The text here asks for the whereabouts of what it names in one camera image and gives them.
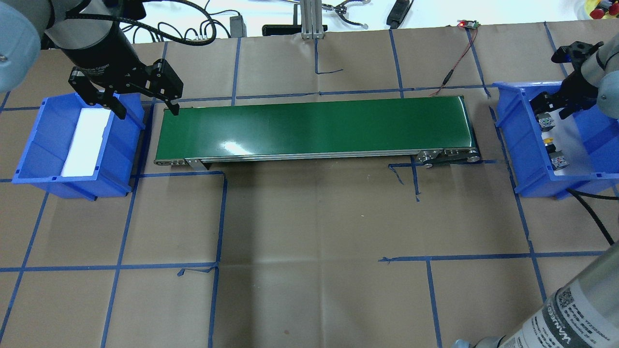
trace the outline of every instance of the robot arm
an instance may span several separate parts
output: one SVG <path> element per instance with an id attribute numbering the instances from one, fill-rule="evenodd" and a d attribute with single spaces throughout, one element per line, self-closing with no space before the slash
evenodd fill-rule
<path id="1" fill-rule="evenodd" d="M 174 69 L 165 59 L 150 66 L 142 63 L 119 23 L 110 20 L 118 15 L 113 11 L 128 15 L 128 9 L 130 19 L 144 18 L 144 1 L 148 0 L 0 0 L 0 31 L 8 33 L 0 40 L 0 91 L 21 83 L 38 56 L 45 32 L 76 65 L 69 83 L 86 103 L 100 104 L 124 118 L 126 109 L 114 93 L 139 92 L 163 100 L 177 115 L 179 106 L 173 101 L 182 96 L 183 82 Z M 193 44 L 213 42 L 212 27 L 211 38 Z"/>
<path id="2" fill-rule="evenodd" d="M 571 62 L 574 72 L 563 81 L 557 93 L 544 92 L 531 100 L 536 115 L 562 108 L 559 114 L 565 119 L 598 104 L 604 114 L 619 118 L 619 34 L 607 44 L 576 41 L 562 46 L 552 61 Z"/>

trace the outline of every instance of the black device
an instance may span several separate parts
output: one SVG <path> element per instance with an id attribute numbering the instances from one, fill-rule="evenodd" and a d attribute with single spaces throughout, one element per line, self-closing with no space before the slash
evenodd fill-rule
<path id="1" fill-rule="evenodd" d="M 387 16 L 387 25 L 392 29 L 400 27 L 412 4 L 413 0 L 396 0 L 389 16 Z"/>

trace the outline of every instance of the metal post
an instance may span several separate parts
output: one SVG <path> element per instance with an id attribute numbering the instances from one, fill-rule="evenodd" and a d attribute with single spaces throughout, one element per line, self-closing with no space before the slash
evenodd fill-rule
<path id="1" fill-rule="evenodd" d="M 322 0 L 301 0 L 301 37 L 324 38 Z"/>

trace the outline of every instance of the white sticker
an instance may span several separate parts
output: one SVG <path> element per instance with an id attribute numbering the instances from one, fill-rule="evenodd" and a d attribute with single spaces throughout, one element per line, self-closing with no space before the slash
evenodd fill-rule
<path id="1" fill-rule="evenodd" d="M 543 319 L 543 309 L 529 318 L 512 338 L 500 348 L 557 348 L 562 345 L 557 342 Z"/>
<path id="2" fill-rule="evenodd" d="M 556 301 L 567 323 L 584 342 L 593 348 L 619 346 L 619 329 L 591 305 L 578 280 L 559 291 Z"/>

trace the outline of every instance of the red wire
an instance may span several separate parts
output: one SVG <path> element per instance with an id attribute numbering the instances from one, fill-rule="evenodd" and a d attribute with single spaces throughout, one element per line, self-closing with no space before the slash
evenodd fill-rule
<path id="1" fill-rule="evenodd" d="M 458 66 L 458 64 L 460 64 L 460 62 L 462 61 L 462 59 L 464 58 L 464 56 L 466 56 L 466 54 L 469 52 L 470 48 L 473 46 L 473 42 L 475 42 L 475 38 L 477 38 L 477 29 L 475 29 L 473 31 L 473 35 L 471 36 L 470 40 L 469 40 L 469 44 L 466 46 L 466 49 L 464 50 L 464 52 L 462 53 L 462 55 L 460 56 L 460 58 L 458 58 L 458 60 L 456 61 L 456 63 L 454 64 L 454 67 L 451 68 L 451 70 L 456 70 L 456 67 Z M 434 97 L 435 95 L 439 94 L 439 92 L 441 92 L 441 90 L 443 88 L 445 88 L 446 84 L 441 85 L 441 87 L 434 93 L 430 94 L 430 97 Z"/>

